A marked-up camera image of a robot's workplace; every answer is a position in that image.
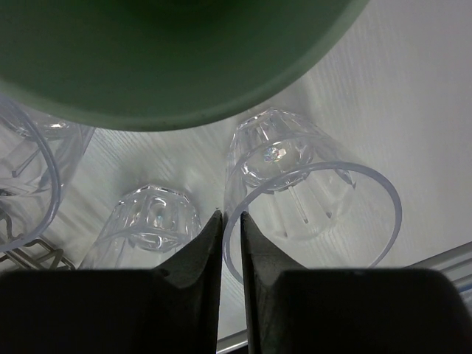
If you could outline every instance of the clear plastic cup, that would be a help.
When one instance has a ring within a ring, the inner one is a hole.
[[[242,282],[240,215],[308,268],[372,267],[400,231],[400,197],[306,117],[270,108],[237,127],[226,170],[223,256]]]
[[[147,185],[118,203],[80,268],[154,268],[188,244],[200,228],[185,194]]]
[[[0,252],[48,227],[93,132],[0,94]]]

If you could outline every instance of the white wood grain table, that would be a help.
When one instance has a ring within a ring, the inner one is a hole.
[[[372,0],[320,63],[250,112],[185,131],[97,129],[47,238],[80,263],[119,198],[149,182],[186,191],[205,223],[223,207],[236,124],[275,105],[309,115],[397,187],[403,225],[381,265],[470,241],[471,18],[470,0]],[[242,288],[224,269],[220,337],[245,326]]]

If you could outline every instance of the white surface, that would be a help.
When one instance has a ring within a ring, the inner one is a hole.
[[[471,240],[471,18],[470,0],[372,0],[272,101],[310,114],[397,187],[403,226],[383,266]],[[188,192],[206,222],[222,207],[234,128],[249,116],[166,133],[97,130],[48,238],[79,263],[120,196],[148,182]],[[245,327],[242,289],[223,272],[220,337]]]

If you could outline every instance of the green bowl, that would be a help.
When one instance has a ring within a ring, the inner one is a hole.
[[[230,117],[302,76],[368,0],[0,0],[0,91],[129,131]]]

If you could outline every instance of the transparent cup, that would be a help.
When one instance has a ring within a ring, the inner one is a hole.
[[[400,197],[306,117],[270,108],[237,127],[226,170],[223,256],[240,282],[240,215],[308,268],[373,267],[400,231]]]
[[[154,268],[200,229],[195,207],[185,194],[147,185],[118,203],[80,268]]]
[[[0,252],[48,227],[93,132],[0,94]]]

